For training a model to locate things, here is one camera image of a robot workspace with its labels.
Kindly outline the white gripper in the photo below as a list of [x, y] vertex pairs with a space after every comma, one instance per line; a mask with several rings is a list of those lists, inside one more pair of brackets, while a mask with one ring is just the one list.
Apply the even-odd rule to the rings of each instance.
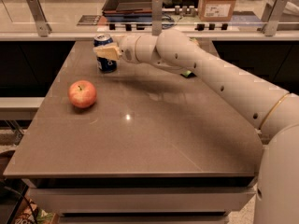
[[122, 56], [128, 63], [139, 63], [135, 52], [138, 39], [137, 35], [126, 35], [121, 39], [119, 48], [114, 45], [99, 46], [95, 47], [93, 51], [100, 58], [117, 61]]

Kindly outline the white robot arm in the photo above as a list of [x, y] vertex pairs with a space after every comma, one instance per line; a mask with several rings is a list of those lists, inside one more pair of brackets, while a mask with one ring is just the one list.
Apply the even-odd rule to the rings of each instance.
[[268, 140], [254, 224], [299, 224], [299, 96], [199, 48], [177, 29], [123, 35], [93, 49], [101, 58], [191, 71]]

